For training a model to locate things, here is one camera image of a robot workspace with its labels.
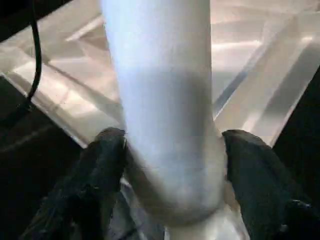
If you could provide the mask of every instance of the dark background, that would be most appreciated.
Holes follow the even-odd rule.
[[[69,0],[36,0],[37,19]],[[29,25],[28,1],[0,7],[0,42]],[[0,77],[0,118],[24,97]],[[320,208],[320,71],[288,120],[274,151]],[[63,176],[81,148],[42,112],[33,108],[0,145],[0,239],[17,239],[42,197]]]

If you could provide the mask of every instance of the white tube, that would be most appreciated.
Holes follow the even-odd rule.
[[[143,206],[166,225],[222,201],[225,149],[211,112],[210,0],[102,0]]]

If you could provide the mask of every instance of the black cable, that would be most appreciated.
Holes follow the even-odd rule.
[[[34,42],[34,51],[35,51],[35,74],[31,89],[23,103],[21,103],[15,111],[8,114],[4,119],[1,119],[0,126],[4,128],[3,134],[1,136],[2,140],[6,138],[9,131],[17,125],[17,123],[22,120],[29,112],[32,106],[32,98],[35,95],[37,88],[40,83],[41,71],[42,71],[42,54],[41,54],[41,45],[40,37],[37,25],[35,3],[33,0],[29,0],[30,4],[30,25],[32,29],[32,37]]]

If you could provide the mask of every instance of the white cylindrical object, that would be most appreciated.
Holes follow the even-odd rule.
[[[210,0],[102,0],[118,78],[130,183],[167,225],[222,201],[226,164],[212,118]]]

